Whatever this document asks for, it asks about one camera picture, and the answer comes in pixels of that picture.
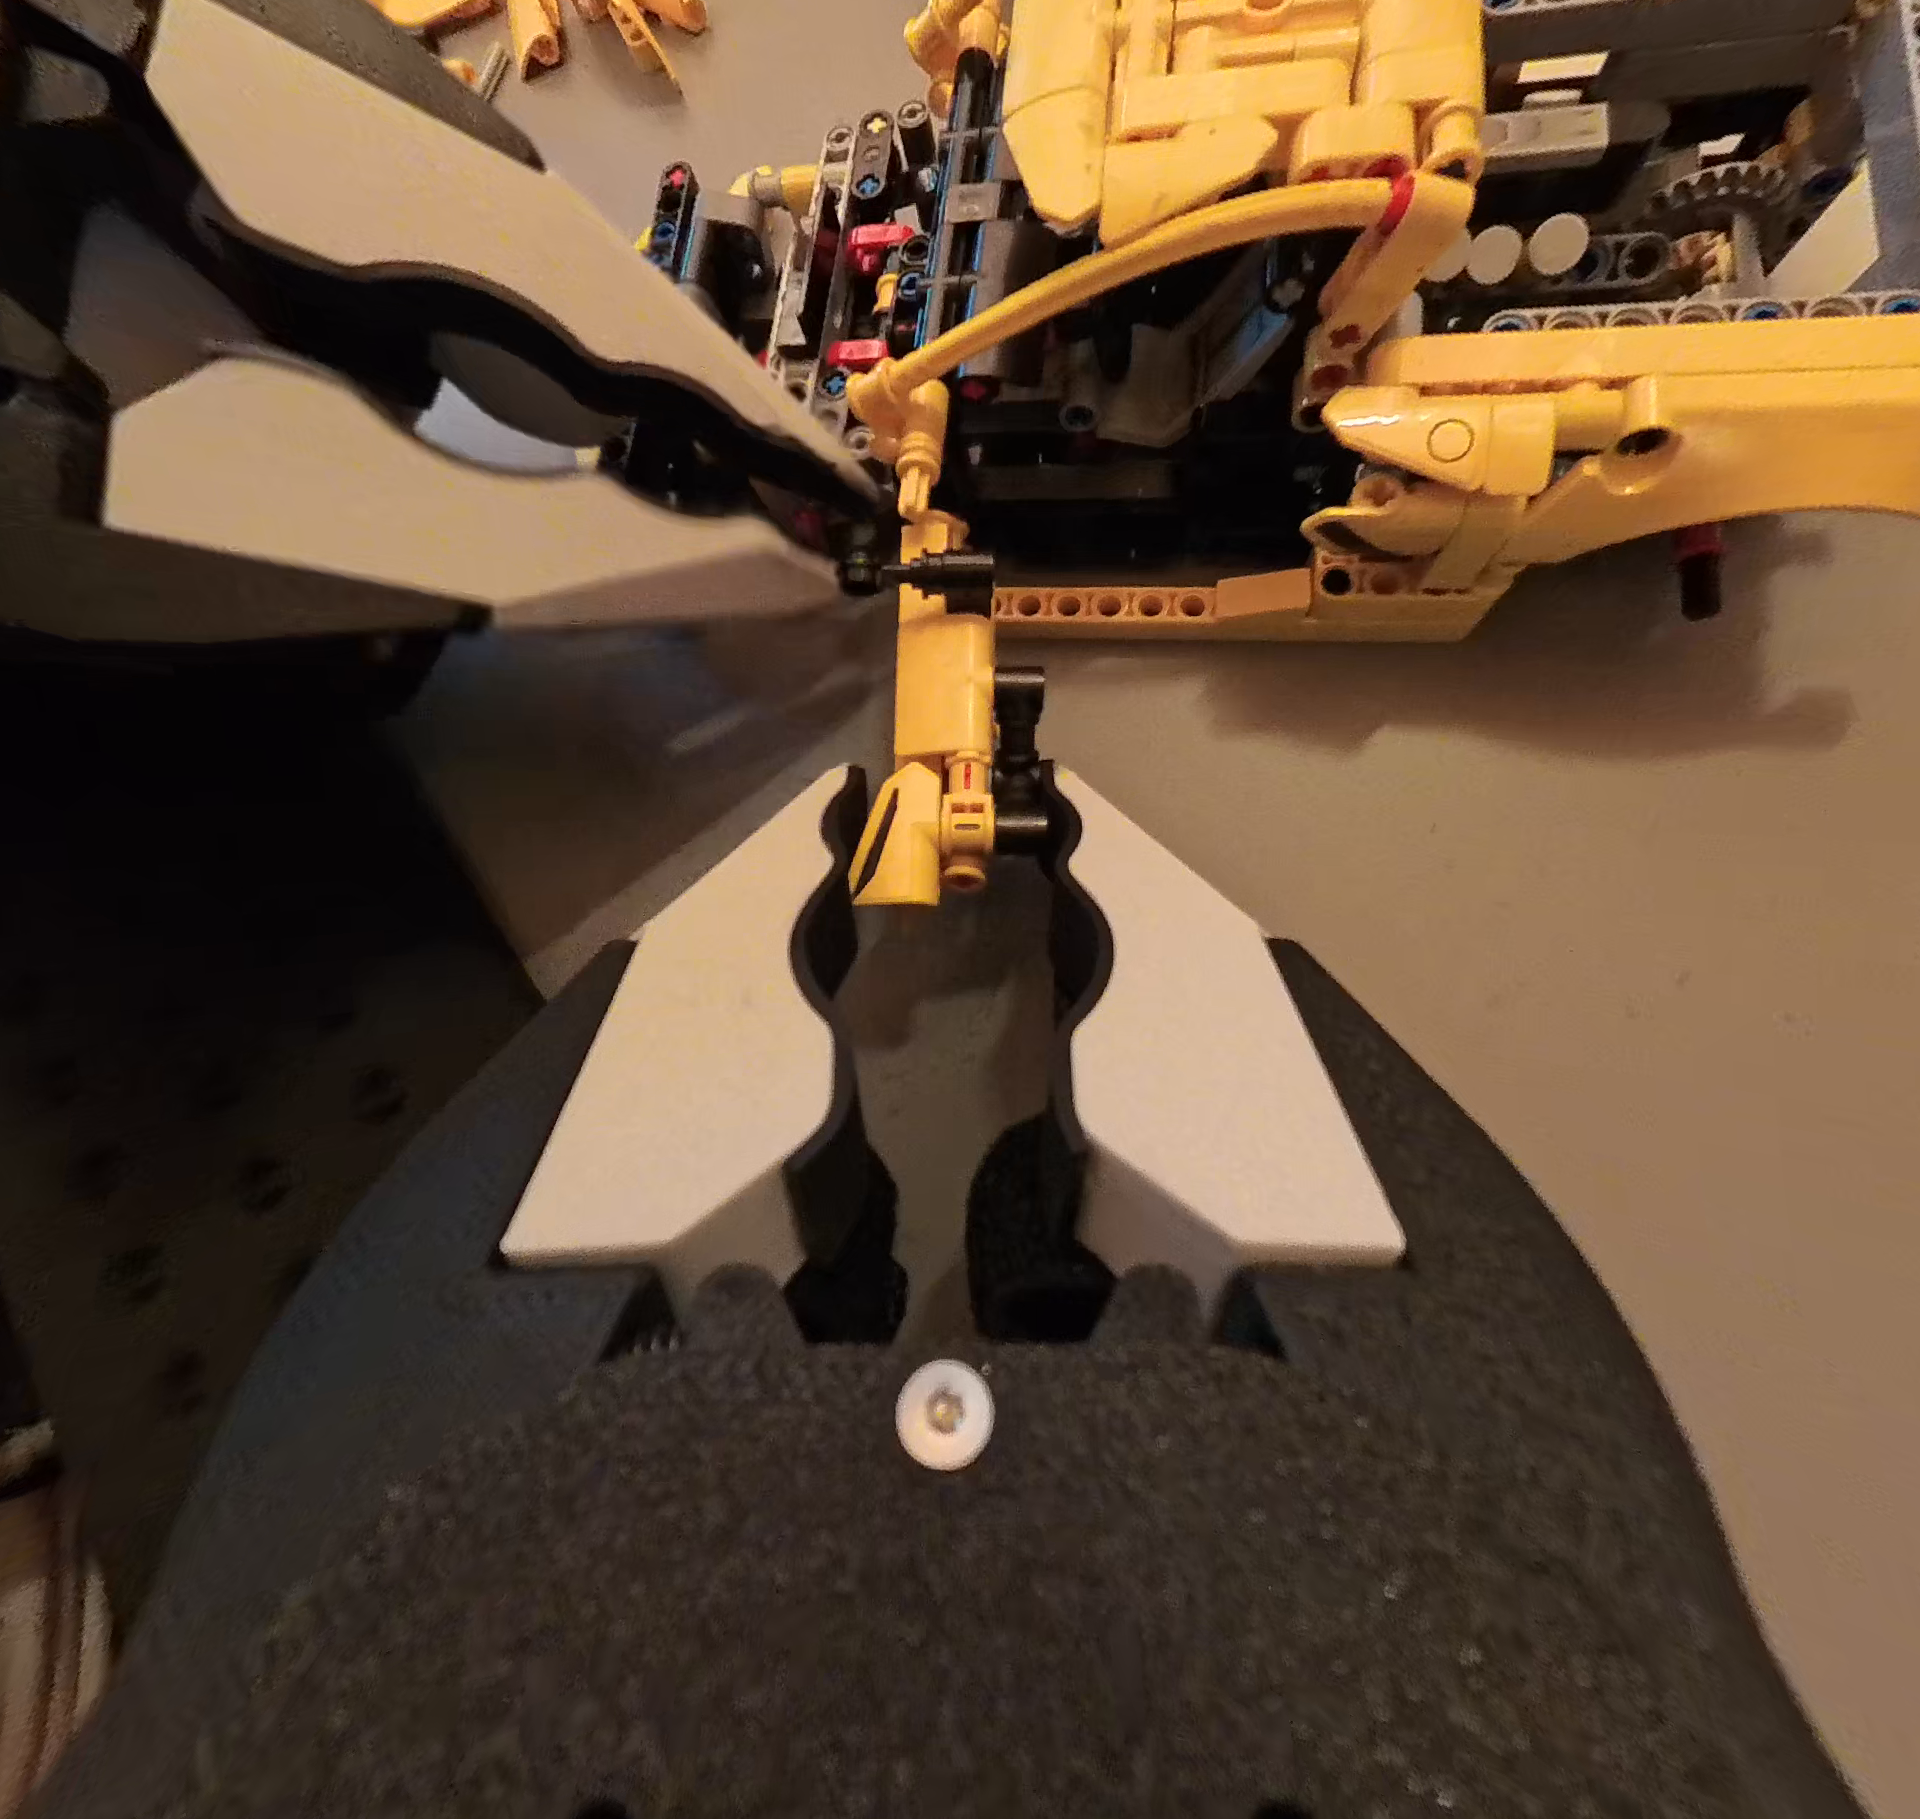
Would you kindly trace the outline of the small yellow brick assembly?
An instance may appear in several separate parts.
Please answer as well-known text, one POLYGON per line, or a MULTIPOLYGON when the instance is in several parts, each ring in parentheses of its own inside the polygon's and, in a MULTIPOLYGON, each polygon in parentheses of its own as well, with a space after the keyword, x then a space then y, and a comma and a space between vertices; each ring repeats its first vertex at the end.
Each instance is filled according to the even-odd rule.
POLYGON ((846 896, 851 909, 938 909, 938 896, 982 896, 995 857, 1056 848, 1047 674, 995 660, 995 552, 968 542, 968 520, 906 520, 883 584, 898 594, 893 776, 846 896))

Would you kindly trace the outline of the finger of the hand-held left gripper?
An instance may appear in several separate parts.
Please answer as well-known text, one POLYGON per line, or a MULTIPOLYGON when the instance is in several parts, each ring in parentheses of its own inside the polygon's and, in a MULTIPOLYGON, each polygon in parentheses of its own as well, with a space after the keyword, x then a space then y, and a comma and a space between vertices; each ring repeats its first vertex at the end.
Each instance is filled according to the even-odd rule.
POLYGON ((381 327, 498 426, 545 449, 643 426, 701 437, 717 480, 883 504, 865 470, 562 172, 221 0, 162 0, 144 93, 232 241, 366 289, 381 327))
POLYGON ((108 520, 225 557, 441 594, 498 633, 837 604, 831 567, 751 511, 668 511, 588 470, 471 470, 283 351, 221 351, 113 411, 108 520))

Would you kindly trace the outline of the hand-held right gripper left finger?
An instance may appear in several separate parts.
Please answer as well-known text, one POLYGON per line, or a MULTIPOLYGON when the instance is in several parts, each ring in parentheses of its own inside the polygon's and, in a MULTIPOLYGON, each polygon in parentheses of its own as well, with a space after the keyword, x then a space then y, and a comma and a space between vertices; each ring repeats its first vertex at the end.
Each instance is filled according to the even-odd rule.
POLYGON ((831 1012, 860 826, 865 776, 831 765, 625 940, 505 1267, 635 1258, 675 1316, 717 1267, 763 1267, 797 1336, 898 1336, 898 1186, 831 1012))

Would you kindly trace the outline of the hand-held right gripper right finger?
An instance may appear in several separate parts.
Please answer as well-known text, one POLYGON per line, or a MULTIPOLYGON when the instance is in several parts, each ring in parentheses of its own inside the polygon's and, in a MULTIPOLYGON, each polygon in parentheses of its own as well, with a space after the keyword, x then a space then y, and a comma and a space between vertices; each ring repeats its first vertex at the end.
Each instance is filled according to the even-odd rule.
POLYGON ((1210 1316, 1254 1267, 1403 1267, 1406 1226, 1262 923, 1080 776, 1056 792, 1076 1239, 1110 1273, 1176 1267, 1210 1316))

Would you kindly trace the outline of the yellow brick car model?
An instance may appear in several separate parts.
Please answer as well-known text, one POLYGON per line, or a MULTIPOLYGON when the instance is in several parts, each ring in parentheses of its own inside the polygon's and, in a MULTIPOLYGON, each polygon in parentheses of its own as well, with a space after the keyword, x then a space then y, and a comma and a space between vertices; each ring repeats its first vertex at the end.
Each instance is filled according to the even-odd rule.
POLYGON ((1465 643, 1912 520, 1912 0, 924 0, 918 102, 643 251, 995 552, 1000 633, 1465 643))

